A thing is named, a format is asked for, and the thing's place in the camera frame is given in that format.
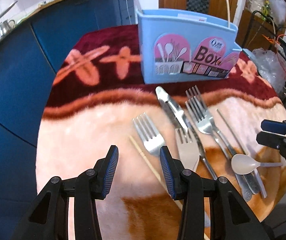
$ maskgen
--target fuzzy blanket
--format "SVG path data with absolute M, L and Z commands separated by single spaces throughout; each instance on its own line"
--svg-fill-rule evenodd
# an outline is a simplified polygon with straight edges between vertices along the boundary
M 251 155 L 263 162 L 279 162 L 277 150 L 260 146 L 256 134 L 263 119 L 283 121 L 286 110 L 271 85 L 257 75 L 244 55 L 229 78 L 215 81 L 162 84 L 184 107 L 185 90 L 197 85 L 217 126 L 237 151 L 219 108 L 237 131 Z M 159 106 L 157 85 L 145 85 L 140 70 L 137 26 L 120 26 L 84 35 L 67 56 L 53 83 L 41 121 L 36 176 L 38 192 L 53 176 L 77 177 L 104 158 L 117 145 L 119 161 L 110 194 L 97 201 L 103 239 L 176 239 L 181 212 L 133 147 L 129 135 L 144 149 L 132 119 L 149 114 L 174 158 L 178 157 L 174 127 Z M 230 164 L 211 136 L 199 133 L 206 155 L 218 176 L 226 176 L 239 189 Z M 145 152 L 162 174 L 158 158 Z M 196 172 L 211 178 L 202 162 Z M 267 190 L 263 199 L 248 202 L 262 221 L 286 192 L 286 168 L 260 168 Z M 209 214 L 209 202 L 205 199 Z M 69 208 L 69 238 L 75 239 L 73 199 Z

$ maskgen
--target wooden chopstick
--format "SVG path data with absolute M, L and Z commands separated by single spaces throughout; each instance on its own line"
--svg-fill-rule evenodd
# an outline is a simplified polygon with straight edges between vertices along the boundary
M 165 185 L 165 183 L 161 180 L 161 176 L 160 174 L 157 172 L 157 170 L 153 167 L 153 165 L 150 163 L 150 161 L 147 159 L 147 157 L 145 156 L 144 152 L 141 150 L 141 148 L 139 147 L 139 145 L 137 144 L 137 142 L 135 141 L 135 139 L 133 138 L 133 136 L 129 136 L 129 139 L 131 140 L 132 144 L 134 145 L 134 147 L 136 148 L 136 150 L 139 152 L 139 154 L 142 156 L 143 160 L 146 162 L 147 166 L 149 166 L 149 168 L 151 169 L 151 171 L 154 173 L 155 177 L 158 179 L 158 181 L 161 183 L 161 185 L 163 186 L 163 188 L 165 189 L 166 192 L 167 191 L 167 187 Z M 179 209 L 182 211 L 183 205 L 179 200 L 175 200 L 174 201 L 175 204 L 179 207 Z M 210 240 L 208 238 L 208 236 L 204 233 L 204 240 Z

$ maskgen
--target plastic bag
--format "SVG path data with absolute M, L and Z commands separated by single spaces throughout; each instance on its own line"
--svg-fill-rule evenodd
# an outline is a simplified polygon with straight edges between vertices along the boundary
M 271 84 L 277 94 L 280 93 L 285 85 L 286 73 L 280 65 L 277 55 L 273 51 L 263 48 L 255 49 L 252 53 L 256 57 L 254 63 L 259 74 Z
M 246 0 L 246 7 L 250 12 L 262 11 L 265 0 Z
M 273 11 L 273 20 L 276 25 L 281 25 L 286 19 L 286 2 L 284 0 L 269 0 Z

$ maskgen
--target fork tines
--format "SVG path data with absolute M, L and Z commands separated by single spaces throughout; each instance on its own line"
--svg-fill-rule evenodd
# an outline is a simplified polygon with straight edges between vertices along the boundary
M 146 113 L 133 118 L 133 123 L 143 142 L 156 137 L 160 133 Z
M 207 106 L 197 86 L 191 87 L 189 90 L 186 90 L 185 93 L 188 99 L 196 98 L 198 102 L 200 103 L 200 105 L 204 108 L 204 111 L 207 110 Z
M 192 143 L 195 141 L 195 137 L 191 133 L 190 129 L 187 130 L 187 133 L 182 128 L 175 129 L 175 137 L 176 142 L 180 142 L 181 144 Z
M 196 97 L 192 97 L 187 100 L 185 105 L 194 122 L 199 122 L 205 118 L 205 109 Z

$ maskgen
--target flower pattern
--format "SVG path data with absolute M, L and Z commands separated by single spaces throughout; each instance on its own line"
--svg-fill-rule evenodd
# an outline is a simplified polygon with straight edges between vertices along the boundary
M 65 59 L 68 66 L 61 68 L 54 79 L 53 85 L 58 84 L 69 73 L 75 72 L 76 76 L 84 84 L 95 86 L 100 82 L 98 69 L 93 65 L 92 60 L 105 53 L 110 47 L 102 46 L 82 55 L 77 49 L 72 49 Z
M 261 76 L 258 76 L 258 70 L 253 61 L 249 60 L 247 63 L 241 58 L 237 61 L 237 64 L 242 71 L 241 76 L 244 77 L 249 83 L 253 83 L 255 78 L 262 80 L 268 87 L 272 87 L 271 84 Z
M 100 60 L 102 63 L 115 62 L 116 73 L 119 79 L 126 78 L 130 62 L 141 62 L 140 55 L 131 55 L 131 49 L 127 46 L 120 49 L 118 55 L 104 57 Z

